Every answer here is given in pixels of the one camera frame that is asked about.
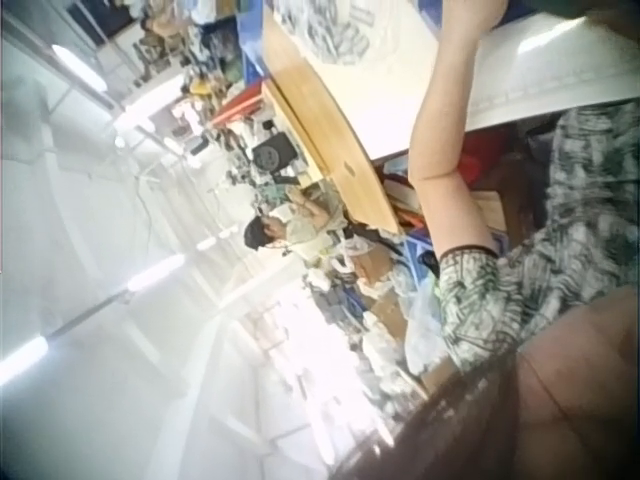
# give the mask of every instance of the woman's hand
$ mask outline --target woman's hand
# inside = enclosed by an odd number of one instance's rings
[[[307,201],[300,189],[291,185],[287,187],[287,196],[296,205],[303,205]]]
[[[444,0],[443,38],[478,42],[504,17],[508,0]]]

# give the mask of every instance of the wooden table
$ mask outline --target wooden table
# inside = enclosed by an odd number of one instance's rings
[[[270,95],[318,170],[334,182],[357,221],[399,233],[400,226],[380,181],[349,122],[313,67],[264,9],[263,55]]]

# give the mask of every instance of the patterned dress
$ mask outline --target patterned dress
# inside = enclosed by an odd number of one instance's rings
[[[565,113],[547,226],[504,258],[476,246],[442,255],[443,333],[462,371],[523,344],[571,307],[637,287],[639,112],[633,101]]]

